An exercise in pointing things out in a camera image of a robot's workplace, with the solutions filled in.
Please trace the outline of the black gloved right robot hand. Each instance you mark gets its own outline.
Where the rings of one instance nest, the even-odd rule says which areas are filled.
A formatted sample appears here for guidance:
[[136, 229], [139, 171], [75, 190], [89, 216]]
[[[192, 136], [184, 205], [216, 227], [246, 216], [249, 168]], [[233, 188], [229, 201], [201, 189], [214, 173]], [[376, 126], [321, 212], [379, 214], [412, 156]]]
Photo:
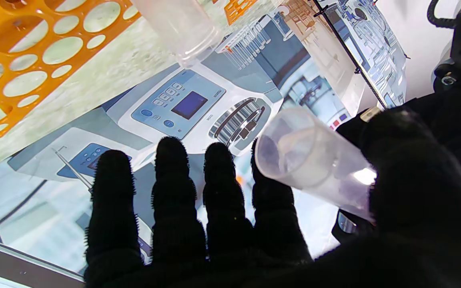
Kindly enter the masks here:
[[152, 187], [152, 262], [144, 264], [127, 155], [104, 152], [86, 230], [86, 288], [461, 288], [461, 166], [415, 113], [373, 117], [361, 149], [377, 171], [369, 207], [376, 227], [312, 259], [293, 192], [252, 164], [256, 222], [245, 217], [233, 157], [216, 142], [205, 153], [197, 199], [180, 140], [161, 139]]

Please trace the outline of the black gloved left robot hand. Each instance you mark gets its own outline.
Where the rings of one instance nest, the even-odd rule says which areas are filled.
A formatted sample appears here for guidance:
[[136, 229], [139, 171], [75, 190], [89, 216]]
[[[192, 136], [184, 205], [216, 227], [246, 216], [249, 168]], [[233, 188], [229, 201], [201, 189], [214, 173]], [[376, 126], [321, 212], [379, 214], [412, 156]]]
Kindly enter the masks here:
[[461, 236], [461, 89], [360, 115], [337, 133], [377, 172], [370, 212], [383, 233]]

